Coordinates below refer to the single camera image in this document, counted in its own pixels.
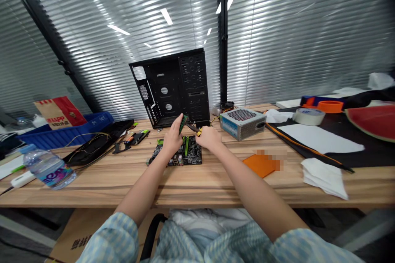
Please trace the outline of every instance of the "hand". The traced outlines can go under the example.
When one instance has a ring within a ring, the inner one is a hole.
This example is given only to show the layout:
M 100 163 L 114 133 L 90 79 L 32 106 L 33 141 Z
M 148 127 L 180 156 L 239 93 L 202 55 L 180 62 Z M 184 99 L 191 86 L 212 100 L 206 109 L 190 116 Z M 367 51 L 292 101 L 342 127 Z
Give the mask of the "hand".
M 222 144 L 221 135 L 213 127 L 204 126 L 202 128 L 202 134 L 196 137 L 196 142 L 210 151 L 216 149 Z
M 162 151 L 169 153 L 170 157 L 172 157 L 182 145 L 182 134 L 178 134 L 180 132 L 182 117 L 183 114 L 181 113 L 173 122 L 170 130 L 165 134 Z

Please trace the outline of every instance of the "wooden desk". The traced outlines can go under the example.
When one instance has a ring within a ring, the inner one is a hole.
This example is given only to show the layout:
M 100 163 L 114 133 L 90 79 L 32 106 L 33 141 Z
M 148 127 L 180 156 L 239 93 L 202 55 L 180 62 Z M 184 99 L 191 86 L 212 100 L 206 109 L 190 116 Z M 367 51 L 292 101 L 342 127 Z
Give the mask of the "wooden desk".
M 277 108 L 270 104 L 249 107 L 263 111 Z M 0 197 L 1 207 L 48 208 L 115 208 L 130 186 L 146 169 L 145 161 L 151 157 L 156 140 L 163 138 L 166 129 L 157 133 L 147 120 L 140 120 L 137 129 L 151 129 L 148 138 L 123 153 L 109 154 L 98 163 L 78 172 L 78 178 L 66 188 L 54 191 L 35 180 L 23 188 L 12 190 Z M 357 168 L 343 178 L 350 200 L 325 194 L 321 189 L 303 183 L 300 162 L 303 157 L 284 144 L 271 131 L 265 130 L 244 141 L 237 142 L 214 122 L 222 134 L 225 145 L 241 160 L 256 149 L 286 150 L 284 171 L 274 172 L 265 180 L 293 208 L 383 208 L 394 204 L 395 167 Z M 187 127 L 184 135 L 194 133 Z M 55 150 L 64 157 L 75 147 Z M 0 191 L 9 187 L 15 175 L 0 182 Z M 225 208 L 241 207 L 239 197 L 222 165 L 208 150 L 203 149 L 203 164 L 169 167 L 160 182 L 154 207 L 163 208 Z

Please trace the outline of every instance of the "orange card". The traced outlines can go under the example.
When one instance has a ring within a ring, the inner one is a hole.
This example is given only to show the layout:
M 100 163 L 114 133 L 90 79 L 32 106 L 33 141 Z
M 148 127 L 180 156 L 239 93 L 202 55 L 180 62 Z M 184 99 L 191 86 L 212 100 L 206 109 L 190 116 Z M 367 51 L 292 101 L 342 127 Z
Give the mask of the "orange card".
M 270 155 L 254 154 L 245 159 L 243 162 L 258 176 L 264 178 L 276 170 L 277 162 L 279 161 L 272 160 Z

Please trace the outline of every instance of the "black computer case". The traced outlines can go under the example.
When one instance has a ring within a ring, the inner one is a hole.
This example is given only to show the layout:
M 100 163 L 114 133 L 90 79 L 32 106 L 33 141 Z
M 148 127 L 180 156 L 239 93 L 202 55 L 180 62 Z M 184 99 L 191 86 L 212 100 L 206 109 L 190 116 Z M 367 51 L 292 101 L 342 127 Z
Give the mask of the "black computer case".
M 182 112 L 198 127 L 210 124 L 202 48 L 129 64 L 154 129 Z

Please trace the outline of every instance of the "window blinds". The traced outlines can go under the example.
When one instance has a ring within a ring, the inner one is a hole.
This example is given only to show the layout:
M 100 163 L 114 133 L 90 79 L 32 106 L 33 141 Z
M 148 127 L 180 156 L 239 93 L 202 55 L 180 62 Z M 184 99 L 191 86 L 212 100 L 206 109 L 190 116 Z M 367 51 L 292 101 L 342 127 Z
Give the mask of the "window blinds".
M 148 118 L 130 62 L 194 48 L 204 47 L 209 101 L 211 105 L 219 101 L 217 0 L 42 0 L 42 4 L 77 65 L 74 71 L 87 95 L 116 120 Z M 167 10 L 172 25 L 161 9 Z
M 0 116 L 3 123 L 10 123 L 11 118 L 18 116 L 32 118 L 39 113 L 34 101 L 59 96 L 68 96 L 82 113 L 90 113 L 21 0 L 0 0 L 0 22 Z
M 363 88 L 395 62 L 393 0 L 234 0 L 228 13 L 239 106 Z

